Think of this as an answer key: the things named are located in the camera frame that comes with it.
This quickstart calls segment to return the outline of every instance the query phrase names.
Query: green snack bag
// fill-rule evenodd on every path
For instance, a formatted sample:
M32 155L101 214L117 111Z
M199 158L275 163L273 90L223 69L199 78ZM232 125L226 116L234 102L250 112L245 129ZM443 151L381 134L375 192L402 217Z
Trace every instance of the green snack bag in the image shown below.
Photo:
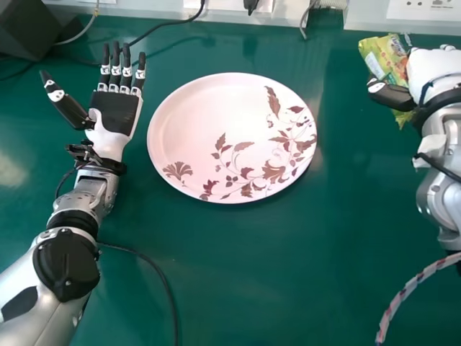
M408 54L397 34L361 40L359 52L376 78L388 84L408 87L406 74ZM400 129L413 117L413 112L393 110L393 114Z

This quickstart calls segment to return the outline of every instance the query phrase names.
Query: robot finger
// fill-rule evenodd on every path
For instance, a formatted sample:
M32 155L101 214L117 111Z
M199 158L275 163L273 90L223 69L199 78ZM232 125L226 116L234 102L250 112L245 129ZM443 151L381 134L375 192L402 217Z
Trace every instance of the robot finger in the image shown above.
M92 128L93 122L86 110L72 96L66 94L47 71L41 70L40 76L51 103L72 127L76 130Z
M122 69L120 67L120 44L118 41L114 41L114 60L109 80L109 92L119 92L121 78Z
M146 54L139 54L139 67L135 75L135 83L131 88L131 94L141 97L143 93L144 82L146 81Z
M125 43L123 45L123 71L122 81L120 82L120 92L130 94L131 82L133 80L133 70L131 69L131 52L130 46Z
M107 92L109 90L110 80L110 53L109 44L104 44L104 56L102 57L101 77L99 77L98 92Z

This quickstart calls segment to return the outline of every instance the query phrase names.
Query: striped cable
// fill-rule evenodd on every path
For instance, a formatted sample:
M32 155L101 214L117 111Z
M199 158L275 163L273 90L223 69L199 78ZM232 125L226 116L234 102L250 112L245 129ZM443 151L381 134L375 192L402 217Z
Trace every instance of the striped cable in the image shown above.
M461 252L438 260L437 262L434 262L428 267L424 268L422 272L420 272L417 276L405 284L403 290L397 293L394 299L390 302L390 305L385 311L384 315L382 315L380 330L376 334L375 346L381 346L384 343L386 334L388 333L390 321L392 321L392 318L395 316L395 313L397 312L400 305L412 294L414 290L416 290L418 285L423 283L427 278L431 277L437 271L449 267L450 265L454 265L460 260Z

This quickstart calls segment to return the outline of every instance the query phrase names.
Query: green table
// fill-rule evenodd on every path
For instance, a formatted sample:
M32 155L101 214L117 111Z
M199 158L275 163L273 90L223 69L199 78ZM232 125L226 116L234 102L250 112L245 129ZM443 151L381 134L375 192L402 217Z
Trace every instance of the green table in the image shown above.
M50 105L39 69L87 106L98 70L59 55L91 57L104 41L132 40L155 23L100 17L87 41L0 83L0 270L43 231L54 189L72 165L64 144L83 135ZM374 33L340 28L340 16L316 13L304 42L295 28L197 22L163 28L134 47L133 55L149 56L145 104L124 156L129 172L100 239L162 266L183 346L372 345L390 299L444 255L436 228L415 206L423 175L414 172L411 156L419 138L410 127L399 132L390 112L367 98L357 43ZM413 41L461 46L453 37ZM0 68L6 75L23 65ZM286 84L317 118L318 151L308 172L280 194L247 205L181 194L157 174L146 148L151 116L168 94L227 71ZM72 345L172 345L169 305L155 272L109 249L100 265L101 282ZM460 344L459 289L452 269L425 283L398 312L387 345Z

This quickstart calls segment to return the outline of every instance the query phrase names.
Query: plate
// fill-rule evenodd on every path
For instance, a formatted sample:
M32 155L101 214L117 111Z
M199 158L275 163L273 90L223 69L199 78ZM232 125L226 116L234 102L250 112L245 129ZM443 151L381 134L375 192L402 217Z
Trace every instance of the plate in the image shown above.
M174 188L213 203L247 203L308 168L317 129L285 85L253 74L202 77L170 94L148 129L148 151Z

